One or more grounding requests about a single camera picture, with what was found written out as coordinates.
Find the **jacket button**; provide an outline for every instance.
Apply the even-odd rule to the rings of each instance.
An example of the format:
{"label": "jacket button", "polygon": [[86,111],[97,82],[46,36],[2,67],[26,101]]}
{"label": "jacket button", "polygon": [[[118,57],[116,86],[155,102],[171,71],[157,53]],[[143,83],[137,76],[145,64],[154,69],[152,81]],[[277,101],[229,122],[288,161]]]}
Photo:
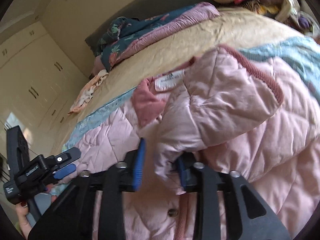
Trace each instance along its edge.
{"label": "jacket button", "polygon": [[171,208],[168,210],[168,216],[169,217],[176,217],[178,215],[178,210],[175,208]]}

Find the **gray headboard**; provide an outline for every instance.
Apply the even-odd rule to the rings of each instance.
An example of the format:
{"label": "gray headboard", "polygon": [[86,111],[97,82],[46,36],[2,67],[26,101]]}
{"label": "gray headboard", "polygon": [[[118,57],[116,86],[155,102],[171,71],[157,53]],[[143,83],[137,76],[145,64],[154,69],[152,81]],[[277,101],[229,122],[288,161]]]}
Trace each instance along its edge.
{"label": "gray headboard", "polygon": [[203,1],[217,5],[212,0],[135,0],[101,24],[94,33],[85,39],[85,42],[95,52],[98,40],[109,28],[111,22],[120,16],[127,18],[137,17],[142,20]]}

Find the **screw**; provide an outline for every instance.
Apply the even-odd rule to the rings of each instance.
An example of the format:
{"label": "screw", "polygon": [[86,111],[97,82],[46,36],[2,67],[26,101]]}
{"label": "screw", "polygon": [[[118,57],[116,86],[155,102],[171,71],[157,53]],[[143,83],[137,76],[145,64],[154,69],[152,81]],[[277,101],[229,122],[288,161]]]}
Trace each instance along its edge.
{"label": "screw", "polygon": [[168,210],[168,216],[169,217],[176,217],[178,215],[178,210],[175,208],[171,208]]}
{"label": "screw", "polygon": [[118,163],[116,164],[116,167],[117,167],[118,169],[124,169],[124,168],[128,167],[128,165],[127,165],[127,163],[125,163],[125,162],[118,162]]}
{"label": "screw", "polygon": [[90,176],[90,171],[88,170],[84,170],[80,173],[80,176],[83,177],[83,178],[87,178]]}
{"label": "screw", "polygon": [[230,171],[230,175],[234,178],[240,177],[240,173],[238,171]]}
{"label": "screw", "polygon": [[203,169],[204,168],[204,164],[203,163],[194,163],[193,166],[196,169]]}

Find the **pink quilted jacket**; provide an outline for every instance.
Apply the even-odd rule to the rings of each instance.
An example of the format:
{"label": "pink quilted jacket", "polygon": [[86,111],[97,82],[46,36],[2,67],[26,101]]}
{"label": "pink quilted jacket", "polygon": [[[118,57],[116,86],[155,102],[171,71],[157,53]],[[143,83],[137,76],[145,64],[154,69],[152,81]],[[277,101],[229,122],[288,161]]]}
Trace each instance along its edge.
{"label": "pink quilted jacket", "polygon": [[[252,63],[221,46],[184,67],[177,82],[161,89],[158,77],[143,80],[130,101],[87,132],[76,145],[77,172],[64,182],[84,169],[106,170],[144,137],[141,189],[123,195],[128,240],[192,239],[196,194],[183,194],[171,170],[182,151],[197,152],[216,171],[240,171],[295,236],[320,199],[316,100],[279,58]],[[225,232],[225,221],[221,227]]]}

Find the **white wardrobe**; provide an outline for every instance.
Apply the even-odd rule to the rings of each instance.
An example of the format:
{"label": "white wardrobe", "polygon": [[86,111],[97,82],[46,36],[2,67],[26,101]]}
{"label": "white wardrobe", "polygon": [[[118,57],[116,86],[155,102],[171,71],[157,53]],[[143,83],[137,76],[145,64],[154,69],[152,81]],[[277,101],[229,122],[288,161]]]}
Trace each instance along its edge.
{"label": "white wardrobe", "polygon": [[30,158],[49,156],[70,106],[88,82],[36,22],[0,45],[0,153],[6,130],[20,125]]}

